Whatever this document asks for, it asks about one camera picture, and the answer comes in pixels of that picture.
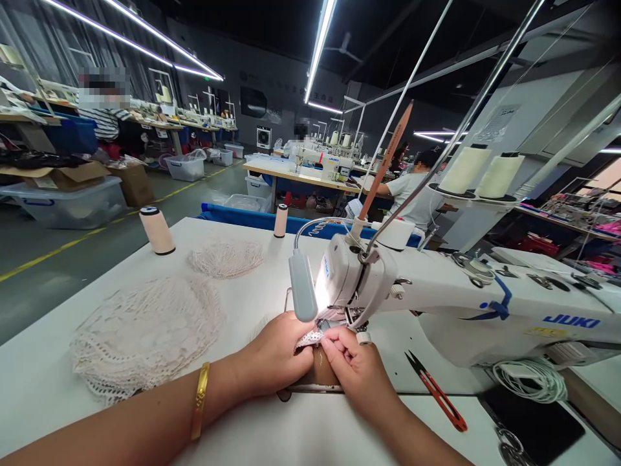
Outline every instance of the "black ceiling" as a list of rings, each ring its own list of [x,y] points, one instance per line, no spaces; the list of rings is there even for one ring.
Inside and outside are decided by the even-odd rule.
[[[310,62],[322,0],[206,2],[151,0],[179,21],[205,28],[280,55]],[[324,50],[320,66],[381,89],[405,82],[418,60],[447,0],[338,0],[326,47],[347,50],[358,64],[337,50]],[[533,0],[453,0],[419,73],[502,34],[521,23]],[[552,8],[545,5],[539,17]],[[412,98],[464,113],[494,66],[480,61],[410,90]]]

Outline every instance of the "curtain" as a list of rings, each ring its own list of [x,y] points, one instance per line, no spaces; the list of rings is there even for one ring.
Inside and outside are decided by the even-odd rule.
[[[173,60],[172,50],[167,45],[104,2],[62,1],[127,39]],[[144,19],[162,30],[159,11],[149,4],[143,7],[149,10],[149,16]],[[155,99],[156,83],[148,69],[168,72],[173,79],[175,76],[174,70],[163,63],[40,0],[0,0],[0,41],[13,45],[29,69],[42,79],[76,87],[78,74],[90,58],[70,49],[91,54],[97,67],[125,68],[132,96],[150,102]]]

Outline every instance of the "striped shirt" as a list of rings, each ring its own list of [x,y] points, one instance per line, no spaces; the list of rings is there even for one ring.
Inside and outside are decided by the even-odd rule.
[[[131,117],[131,113],[125,109],[84,109],[78,108],[78,114],[82,118],[95,120],[97,139],[112,142],[118,137],[118,120],[125,121]]]

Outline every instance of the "orange wooden stick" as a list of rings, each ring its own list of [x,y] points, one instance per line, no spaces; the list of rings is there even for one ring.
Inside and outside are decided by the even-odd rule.
[[[393,161],[393,155],[395,154],[395,150],[397,149],[397,144],[401,140],[401,136],[403,136],[403,131],[405,131],[406,126],[408,124],[409,116],[412,113],[412,106],[414,101],[411,100],[408,108],[403,112],[403,116],[399,120],[397,127],[395,128],[395,132],[393,136],[390,138],[390,144],[388,145],[388,149],[384,153],[384,160],[382,160],[382,164],[380,165],[379,170],[377,170],[377,174],[375,175],[375,180],[373,180],[373,184],[371,185],[371,189],[369,190],[369,194],[367,194],[367,199],[364,201],[364,206],[362,206],[362,210],[360,211],[360,215],[358,219],[364,221],[367,217],[367,213],[371,208],[371,203],[375,198],[375,194],[377,193],[377,188],[379,188],[382,179],[384,179],[384,175],[386,174],[386,170],[390,165],[390,162]]]

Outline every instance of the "yellow floor line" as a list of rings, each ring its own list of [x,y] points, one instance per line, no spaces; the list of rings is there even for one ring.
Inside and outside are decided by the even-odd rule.
[[[239,162],[237,162],[237,163],[234,163],[232,166],[238,165],[238,164],[239,164],[239,163],[241,163],[241,162],[243,162],[243,160],[241,160],[241,161],[239,161]],[[191,188],[191,187],[192,187],[192,186],[194,186],[195,184],[198,184],[199,182],[201,182],[201,181],[203,181],[203,180],[205,180],[205,179],[207,179],[207,178],[212,178],[212,177],[215,177],[216,175],[219,175],[220,173],[222,173],[223,171],[225,171],[227,168],[229,168],[229,167],[224,167],[222,170],[218,170],[217,172],[212,173],[211,175],[208,175],[208,176],[206,176],[205,178],[202,178],[202,179],[201,179],[201,180],[199,180],[199,181],[195,181],[194,183],[190,183],[190,184],[188,184],[188,185],[184,186],[183,188],[178,189],[177,191],[173,191],[173,192],[171,192],[170,194],[165,195],[162,199],[157,199],[155,202],[156,202],[156,203],[159,203],[159,202],[164,201],[165,199],[168,199],[168,198],[170,198],[170,197],[173,197],[174,195],[179,194],[181,191],[185,191],[186,189]],[[131,212],[128,212],[128,213],[125,215],[125,217],[121,217],[121,218],[118,218],[118,219],[112,220],[112,221],[110,222],[110,224],[111,224],[111,225],[113,225],[113,224],[115,224],[115,223],[119,223],[119,222],[123,221],[126,217],[128,217],[128,216],[130,216],[130,215],[137,214],[139,211],[140,211],[140,209],[136,209],[136,210],[133,210],[133,211],[131,211]],[[62,245],[62,246],[61,246],[60,248],[58,248],[58,249],[54,249],[53,251],[50,251],[50,252],[48,252],[47,254],[44,254],[44,255],[42,255],[42,256],[40,256],[40,257],[37,257],[36,259],[31,260],[30,262],[26,262],[25,264],[20,265],[19,267],[17,267],[17,268],[15,268],[15,269],[11,270],[10,272],[7,272],[7,273],[5,273],[5,274],[3,274],[3,275],[0,275],[0,283],[1,283],[1,282],[3,282],[3,281],[5,281],[5,280],[8,280],[9,278],[11,278],[11,277],[13,277],[13,276],[17,275],[18,273],[21,273],[21,272],[23,272],[23,271],[25,271],[25,270],[28,270],[28,269],[29,269],[29,268],[31,268],[31,267],[34,267],[34,266],[35,266],[35,265],[37,265],[37,264],[40,264],[41,262],[43,262],[44,260],[49,259],[50,257],[54,257],[55,255],[60,254],[60,253],[61,253],[61,252],[63,252],[65,249],[69,249],[70,247],[75,246],[76,244],[81,243],[81,242],[82,242],[82,241],[84,241],[85,239],[88,239],[88,238],[90,238],[91,236],[96,235],[97,233],[101,233],[101,232],[102,232],[102,231],[104,231],[106,228],[107,228],[107,227],[97,228],[96,230],[89,231],[89,232],[88,232],[88,233],[86,233],[85,235],[80,236],[78,239],[75,239],[74,241],[70,241],[69,243]]]

